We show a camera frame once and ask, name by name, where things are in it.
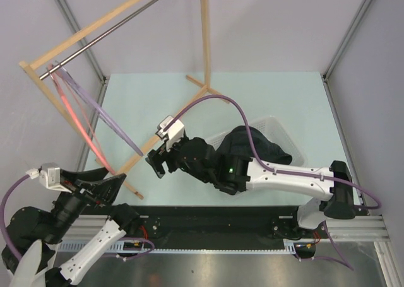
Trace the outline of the pink plastic hanger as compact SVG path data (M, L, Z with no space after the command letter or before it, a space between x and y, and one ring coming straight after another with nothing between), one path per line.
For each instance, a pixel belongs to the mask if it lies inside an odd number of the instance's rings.
M57 93L59 94L62 104L65 106L69 116L73 120L74 126L77 127L80 134L83 136L86 145L96 156L96 159L98 160L97 163L105 167L111 175L115 175L116 171L107 161L107 158L104 155L98 138L95 135L94 128L92 127L90 119L87 116L85 107L80 101L78 95L74 92L72 87L68 85L68 82L65 79L62 79L56 73L50 73L50 78L56 88ZM69 97L71 97L77 104L77 107L79 108L81 113L80 115L76 113L74 107L70 102Z

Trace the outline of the lilac plastic hanger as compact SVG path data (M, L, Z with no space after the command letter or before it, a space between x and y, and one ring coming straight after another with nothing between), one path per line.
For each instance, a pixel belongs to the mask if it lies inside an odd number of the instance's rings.
M123 131L117 122L101 107L101 105L80 86L73 77L63 67L56 71L56 75L60 77L67 85L89 106L91 106L104 123L113 130L127 145L129 145L139 156L143 156L143 152L134 143L134 141Z

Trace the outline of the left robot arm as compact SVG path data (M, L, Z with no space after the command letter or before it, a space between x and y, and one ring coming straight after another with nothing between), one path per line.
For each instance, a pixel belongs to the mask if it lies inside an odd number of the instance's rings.
M108 174L104 167L69 172L48 163L29 170L14 183L11 190L27 179L39 179L45 188L60 194L50 211L24 207L13 215L8 225L1 223L6 242L1 259L6 269L14 274L23 255L34 242L40 241L37 271L44 272L46 286L77 286L112 244L124 236L135 235L140 228L139 214L128 204L113 206L126 174L111 177ZM99 232L69 261L50 268L49 263L56 254L54 246L62 242L80 214L89 207L105 206L112 206L112 211Z

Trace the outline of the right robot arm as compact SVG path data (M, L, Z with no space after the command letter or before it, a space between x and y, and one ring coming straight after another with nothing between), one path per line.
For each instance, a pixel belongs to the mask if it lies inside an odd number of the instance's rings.
M269 189L309 196L311 200L299 206L291 221L292 232L298 237L308 236L329 218L352 220L356 216L349 172L342 161L334 161L330 167L293 167L222 154L204 139L184 136L151 150L146 162L158 178L182 170L229 195Z

